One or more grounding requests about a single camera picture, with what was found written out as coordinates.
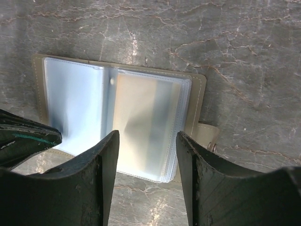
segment open wallet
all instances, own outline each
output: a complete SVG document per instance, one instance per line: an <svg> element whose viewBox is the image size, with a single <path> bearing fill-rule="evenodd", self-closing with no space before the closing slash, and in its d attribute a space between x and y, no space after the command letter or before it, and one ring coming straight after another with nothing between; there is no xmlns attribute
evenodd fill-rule
<svg viewBox="0 0 301 226"><path fill-rule="evenodd" d="M181 181L177 132L216 142L219 129L198 122L203 75L42 54L32 65L40 120L63 138L50 152L76 156L119 130L117 171L166 183Z"/></svg>

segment gray marble countertop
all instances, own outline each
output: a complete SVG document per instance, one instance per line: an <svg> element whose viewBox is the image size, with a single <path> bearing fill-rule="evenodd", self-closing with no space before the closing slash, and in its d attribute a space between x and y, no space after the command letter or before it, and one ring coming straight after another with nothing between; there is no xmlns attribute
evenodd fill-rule
<svg viewBox="0 0 301 226"><path fill-rule="evenodd" d="M38 121L33 53L201 73L219 155L301 165L299 0L3 0L0 21L5 110ZM118 174L110 224L187 225L181 185Z"/></svg>

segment clear plastic pocket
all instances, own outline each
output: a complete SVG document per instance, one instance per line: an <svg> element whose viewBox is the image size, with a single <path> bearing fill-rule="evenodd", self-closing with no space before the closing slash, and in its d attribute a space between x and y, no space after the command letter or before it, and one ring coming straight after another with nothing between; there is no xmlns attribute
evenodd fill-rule
<svg viewBox="0 0 301 226"><path fill-rule="evenodd" d="M118 171L155 182L173 179L190 79L49 57L44 66L50 125L63 135L56 148L78 155L118 129Z"/></svg>

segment beige leather cover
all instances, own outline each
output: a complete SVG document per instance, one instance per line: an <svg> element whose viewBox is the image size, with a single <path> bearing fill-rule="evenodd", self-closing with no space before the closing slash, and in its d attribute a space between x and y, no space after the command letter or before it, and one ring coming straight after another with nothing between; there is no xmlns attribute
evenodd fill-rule
<svg viewBox="0 0 301 226"><path fill-rule="evenodd" d="M106 62L97 62L90 60L81 60L81 59L73 59L67 57L60 56L51 56L51 55L43 55L43 54L34 54L32 56L32 66L36 77L36 91L38 97L38 108L40 113L40 120L44 124L48 124L48 111L47 111L47 101L46 101L46 91L45 91L45 75L44 75L44 64L43 58L52 57L62 60L68 60L73 62L91 64L91 65L100 65L104 67L113 67L120 69L130 69L138 72L149 72L149 73L160 73L165 76L173 76L173 77L185 77L192 80L192 87L190 93L190 100L187 110L187 118L185 122L184 132L199 142L202 146L208 147L210 145L215 144L219 130L215 127L200 124L198 122L198 118L201 111L201 106L203 102L203 96L206 86L206 78L201 74L191 74L191 73L182 73L182 72L174 72L153 68L145 68L138 66L130 66L130 65L121 65L115 63L106 63ZM175 176L174 181L181 181L179 169Z"/></svg>

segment stitching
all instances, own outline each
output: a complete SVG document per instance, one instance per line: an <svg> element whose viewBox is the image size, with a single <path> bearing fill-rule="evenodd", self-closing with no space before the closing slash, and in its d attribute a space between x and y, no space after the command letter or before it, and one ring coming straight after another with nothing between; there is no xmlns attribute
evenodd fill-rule
<svg viewBox="0 0 301 226"><path fill-rule="evenodd" d="M34 72L35 72L35 76L36 76L37 91L38 91L38 108L39 108L40 121L41 121L42 120L42 105L41 105L41 96L40 96L40 89L39 89L39 83L38 83L36 59L38 59L38 58L33 59L33 67L34 67Z"/></svg>
<svg viewBox="0 0 301 226"><path fill-rule="evenodd" d="M192 132L193 132L193 127L194 127L194 122L196 120L196 115L197 115L197 111L198 111L198 102L199 102L199 98L200 98L200 93L201 93L201 89L202 89L202 80L197 78L197 77L193 77L194 79L198 79L199 80L199 83L200 83L200 88L199 88L199 91L198 91L198 101L197 101L197 107L196 107L196 111L194 113L194 118L193 118L193 123L192 123L192 128L191 128L191 133L190 133L190 136L192 136Z"/></svg>
<svg viewBox="0 0 301 226"><path fill-rule="evenodd" d="M86 66L86 67L91 67L91 68L101 67L103 69L103 66L98 66L98 65L90 66L85 63L77 63L77 62L72 62L72 61L68 61L68 60L60 60L60 59L51 58L51 57L48 57L48 60L63 61L64 63L73 64L73 65L81 65L81 66Z"/></svg>

